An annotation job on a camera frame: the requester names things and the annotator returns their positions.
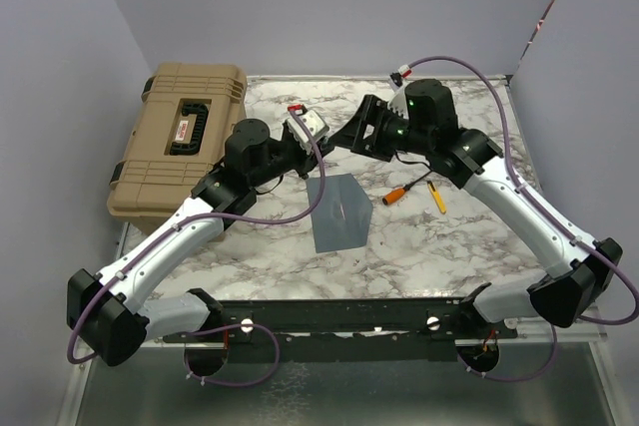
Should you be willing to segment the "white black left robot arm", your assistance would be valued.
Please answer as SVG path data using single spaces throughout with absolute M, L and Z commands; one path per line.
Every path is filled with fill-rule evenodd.
M 68 281 L 66 320 L 72 330 L 67 359 L 83 340 L 107 365 L 128 360 L 146 342 L 190 333 L 206 341 L 223 325 L 221 305 L 199 288 L 153 300 L 155 288 L 188 256 L 234 222 L 249 221 L 257 188 L 289 171 L 302 178 L 324 168 L 331 152 L 320 114 L 295 106 L 275 140 L 259 119 L 244 119 L 227 138 L 225 155 L 177 210 L 129 254 L 96 273 L 78 270 Z

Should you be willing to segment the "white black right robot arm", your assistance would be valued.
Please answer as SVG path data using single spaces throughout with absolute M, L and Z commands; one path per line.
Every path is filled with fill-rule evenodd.
M 330 138 L 355 154 L 389 162 L 420 155 L 430 169 L 502 219 L 536 256 L 543 271 L 529 279 L 476 288 L 458 313 L 460 329 L 480 337 L 507 318 L 539 316 L 567 328 L 607 288 L 621 246 L 596 239 L 553 208 L 486 134 L 458 123 L 450 90 L 435 79 L 399 88 L 390 101 L 363 97 L 353 117 Z

